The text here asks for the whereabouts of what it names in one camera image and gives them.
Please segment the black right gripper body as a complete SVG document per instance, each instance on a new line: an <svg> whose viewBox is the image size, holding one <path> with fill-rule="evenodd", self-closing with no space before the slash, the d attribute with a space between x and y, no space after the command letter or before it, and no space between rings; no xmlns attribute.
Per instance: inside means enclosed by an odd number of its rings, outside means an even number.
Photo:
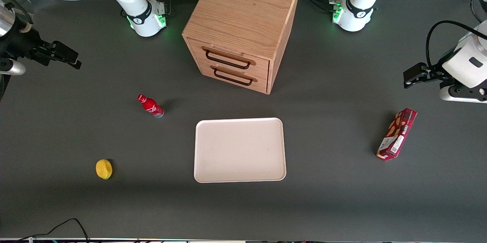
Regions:
<svg viewBox="0 0 487 243"><path fill-rule="evenodd" d="M49 65L52 59L51 45L41 39L36 30L21 33L18 28L1 29L1 65L9 65L18 58L34 60Z"/></svg>

